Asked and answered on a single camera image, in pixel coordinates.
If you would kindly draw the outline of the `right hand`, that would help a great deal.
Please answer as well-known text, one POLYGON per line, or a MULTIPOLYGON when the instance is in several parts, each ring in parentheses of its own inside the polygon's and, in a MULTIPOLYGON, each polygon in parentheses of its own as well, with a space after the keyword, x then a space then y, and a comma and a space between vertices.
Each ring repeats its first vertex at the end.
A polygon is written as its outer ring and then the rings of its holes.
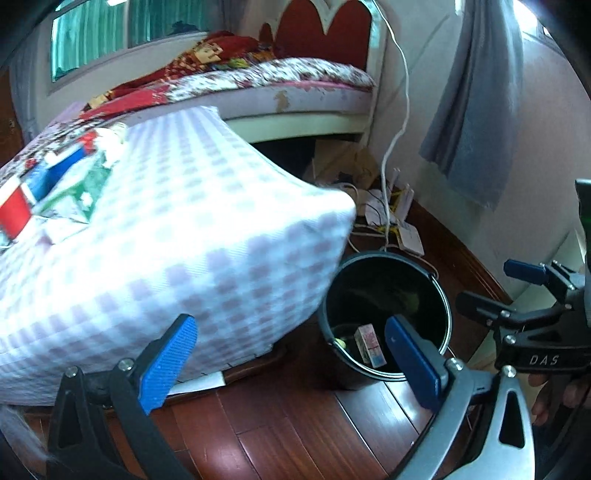
POLYGON ((568 408, 583 406, 590 408, 590 385, 582 380, 572 381, 566 385, 545 375, 530 374, 530 387, 540 387, 536 400, 531 407, 533 424, 544 425, 551 417, 552 411, 562 404, 568 408))

